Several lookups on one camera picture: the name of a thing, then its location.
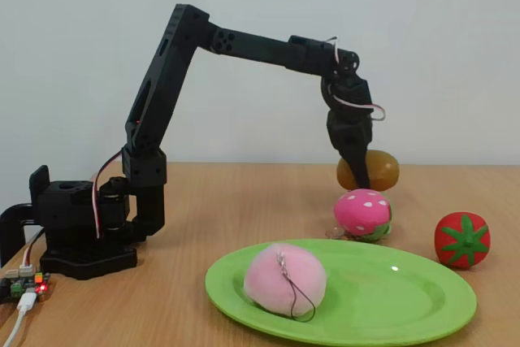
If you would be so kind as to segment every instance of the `green plate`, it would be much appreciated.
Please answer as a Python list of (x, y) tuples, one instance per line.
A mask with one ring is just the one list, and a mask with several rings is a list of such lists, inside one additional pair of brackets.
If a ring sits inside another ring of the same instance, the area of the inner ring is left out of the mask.
[(477, 300), (459, 275), (398, 249), (352, 241), (285, 241), (313, 252), (327, 270), (325, 298), (309, 323), (268, 313), (244, 294), (247, 268), (269, 244), (228, 254), (206, 274), (217, 308), (271, 335), (317, 345), (415, 345), (470, 322)]

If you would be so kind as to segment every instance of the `black robotic arm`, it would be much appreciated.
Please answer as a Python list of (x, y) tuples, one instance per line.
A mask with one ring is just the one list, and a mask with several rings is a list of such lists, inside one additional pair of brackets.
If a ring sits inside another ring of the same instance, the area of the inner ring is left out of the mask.
[[(90, 196), (93, 182), (51, 182), (47, 166), (32, 174), (30, 208), (45, 229), (47, 243), (40, 259), (43, 270), (83, 280), (136, 266), (137, 253), (130, 244), (144, 241), (164, 225), (167, 160), (160, 144), (197, 48), (321, 76), (331, 143), (349, 164), (357, 186), (371, 186), (366, 152), (373, 110), (340, 102), (371, 104), (368, 84), (356, 73), (358, 56), (325, 41), (292, 36), (283, 42), (220, 28), (209, 18), (193, 6), (175, 7), (125, 125), (124, 177), (110, 178), (95, 193), (99, 238)], [(129, 195), (136, 196), (137, 205), (131, 221)]]
[(164, 224), (163, 212), (157, 207), (162, 205), (160, 194), (167, 181), (166, 156), (159, 146), (197, 47), (321, 76), (323, 98), (330, 107), (327, 129), (332, 145), (349, 163), (358, 186), (368, 189), (365, 157), (372, 139), (372, 109), (345, 106), (334, 98), (371, 104), (368, 84), (356, 74), (358, 56), (337, 50), (337, 62), (331, 43), (296, 36), (288, 42), (277, 41), (220, 28), (209, 18), (196, 7), (175, 7), (128, 117), (123, 172), (130, 193), (137, 195), (137, 231), (151, 235)]

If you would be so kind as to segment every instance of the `pink peach toy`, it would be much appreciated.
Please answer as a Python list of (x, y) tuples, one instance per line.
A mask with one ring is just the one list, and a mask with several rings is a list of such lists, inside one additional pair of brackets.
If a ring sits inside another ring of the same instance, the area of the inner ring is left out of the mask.
[(334, 206), (338, 224), (360, 241), (375, 242), (390, 233), (392, 208), (381, 193), (357, 189), (346, 193)]
[[(284, 277), (280, 256), (297, 291)], [(327, 273), (308, 250), (287, 243), (269, 245), (251, 262), (244, 278), (245, 294), (276, 314), (299, 317), (318, 307), (325, 295)]]

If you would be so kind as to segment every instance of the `table surface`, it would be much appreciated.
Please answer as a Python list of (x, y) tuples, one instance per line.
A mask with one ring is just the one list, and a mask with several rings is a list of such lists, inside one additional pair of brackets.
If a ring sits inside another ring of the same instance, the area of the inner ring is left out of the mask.
[[(120, 170), (114, 164), (102, 180)], [(88, 281), (52, 275), (48, 299), (29, 312), (14, 347), (302, 346), (221, 314), (206, 296), (205, 274), (217, 259), (247, 245), (324, 237), (342, 193), (332, 165), (171, 163), (167, 223), (139, 245), (138, 266)], [(492, 233), (489, 256), (459, 273), (478, 296), (477, 315), (454, 336), (425, 346), (518, 345), (520, 167), (404, 166), (387, 195), (394, 222), (385, 245), (435, 258), (436, 223), (458, 210), (484, 216)], [(39, 240), (32, 259), (44, 248)], [(20, 259), (21, 252), (2, 272)], [(13, 305), (0, 306), (0, 342), (15, 317)]]

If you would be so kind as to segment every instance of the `wire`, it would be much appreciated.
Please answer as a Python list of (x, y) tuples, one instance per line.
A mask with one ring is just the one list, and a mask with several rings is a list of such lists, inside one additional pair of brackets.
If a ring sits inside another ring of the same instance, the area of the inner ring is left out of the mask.
[(315, 315), (316, 315), (316, 305), (312, 302), (312, 300), (310, 298), (308, 298), (306, 296), (305, 293), (303, 293), (301, 291), (300, 288), (298, 288), (298, 286), (293, 282), (293, 280), (291, 279), (291, 277), (289, 276), (289, 272), (287, 270), (287, 264), (285, 262), (285, 255), (284, 253), (277, 253), (276, 254), (276, 260), (280, 266), (280, 268), (282, 269), (282, 275), (284, 276), (284, 278), (289, 282), (289, 284), (291, 285), (291, 288), (292, 288), (292, 292), (294, 293), (294, 299), (292, 300), (292, 305), (291, 305), (291, 319), (293, 320), (297, 320), (297, 317), (294, 315), (294, 306), (296, 305), (296, 301), (298, 299), (298, 296), (297, 296), (297, 293), (296, 291), (300, 292), (301, 295), (308, 301), (310, 302), (310, 304), (312, 305), (312, 316), (310, 316), (309, 319), (306, 319), (306, 320), (300, 320), (302, 323), (307, 323), (309, 322), (310, 320), (312, 320)]
[(18, 302), (18, 306), (16, 307), (16, 309), (18, 309), (18, 318), (16, 319), (15, 326), (13, 327), (13, 330), (11, 331), (11, 334), (7, 338), (3, 347), (9, 347), (11, 345), (15, 339), (16, 334), (20, 330), (24, 316), (33, 308), (36, 298), (37, 295), (34, 292), (34, 289), (32, 291), (26, 291), (26, 293), (22, 294), (22, 297)]
[(381, 107), (380, 105), (358, 105), (356, 103), (351, 103), (351, 102), (344, 101), (343, 99), (338, 98), (336, 95), (332, 95), (332, 96), (339, 103), (341, 103), (342, 105), (345, 105), (345, 106), (356, 107), (358, 109), (376, 109), (376, 110), (381, 111), (381, 117), (380, 118), (372, 118), (373, 121), (384, 121), (384, 119), (387, 118), (386, 110), (383, 107)]
[(13, 340), (15, 339), (16, 334), (18, 333), (20, 326), (22, 325), (22, 320), (25, 316), (25, 311), (21, 310), (18, 312), (18, 318), (16, 319), (15, 326), (13, 327), (13, 330), (11, 331), (11, 334), (7, 338), (6, 342), (4, 343), (3, 347), (9, 347)]
[(31, 240), (28, 247), (25, 249), (24, 257), (22, 258), (22, 266), (30, 266), (31, 265), (31, 249), (33, 248), (34, 243), (43, 235), (43, 228), (40, 229), (38, 234)]
[[(325, 42), (330, 42), (330, 41), (334, 41), (334, 57), (336, 59), (336, 63), (338, 65), (340, 65), (340, 55), (338, 53), (338, 42), (340, 41), (340, 38), (338, 36), (334, 36), (334, 37), (329, 38)], [(328, 92), (331, 94), (330, 85), (329, 85), (329, 88), (328, 88)], [(374, 104), (372, 104), (372, 105), (358, 105), (356, 103), (347, 102), (347, 101), (345, 101), (345, 100), (343, 100), (341, 98), (338, 98), (336, 95), (332, 95), (332, 97), (334, 99), (336, 99), (337, 102), (339, 102), (339, 103), (341, 103), (342, 105), (345, 105), (345, 106), (356, 107), (358, 109), (376, 109), (376, 110), (379, 110), (381, 112), (381, 114), (382, 114), (381, 117), (380, 118), (372, 118), (373, 121), (384, 121), (387, 118), (386, 110), (382, 106), (380, 106), (380, 105), (374, 105)]]
[(101, 232), (99, 228), (99, 210), (98, 210), (98, 179), (99, 176), (105, 169), (119, 156), (121, 155), (121, 151), (109, 158), (105, 164), (97, 172), (96, 178), (94, 179), (94, 183), (92, 185), (92, 208), (94, 210), (94, 222), (96, 224), (96, 238), (99, 239), (101, 237)]
[(305, 293), (303, 293), (303, 292), (301, 291), (300, 288), (298, 288), (298, 287), (296, 286), (296, 284), (293, 282), (293, 280), (291, 280), (291, 278), (288, 277), (288, 275), (284, 275), (284, 276), (285, 276), (285, 279), (286, 279), (286, 280), (289, 282), (289, 284), (291, 285), (292, 292), (294, 293), (294, 300), (292, 300), (292, 305), (291, 305), (291, 319), (293, 319), (293, 320), (296, 320), (296, 319), (297, 319), (296, 316), (293, 314), (293, 311), (294, 311), (294, 306), (296, 305), (296, 301), (297, 301), (297, 299), (298, 299), (298, 296), (297, 296), (297, 294), (296, 294), (296, 291), (298, 291), (298, 292), (300, 292), (301, 295), (302, 295), (303, 297), (305, 297), (305, 299), (306, 299), (308, 302), (310, 302), (310, 304), (312, 305), (312, 316), (310, 316), (310, 318), (308, 318), (308, 319), (306, 319), (306, 320), (301, 320), (303, 323), (307, 323), (307, 322), (309, 322), (309, 321), (312, 320), (312, 319), (315, 317), (315, 315), (316, 315), (316, 305), (315, 305), (315, 304), (310, 300), (310, 298), (308, 298), (308, 297), (306, 296)]
[(336, 58), (336, 62), (338, 65), (340, 64), (340, 54), (338, 53), (338, 42), (340, 41), (339, 37), (330, 37), (328, 40), (325, 40), (325, 42), (334, 41), (334, 57)]

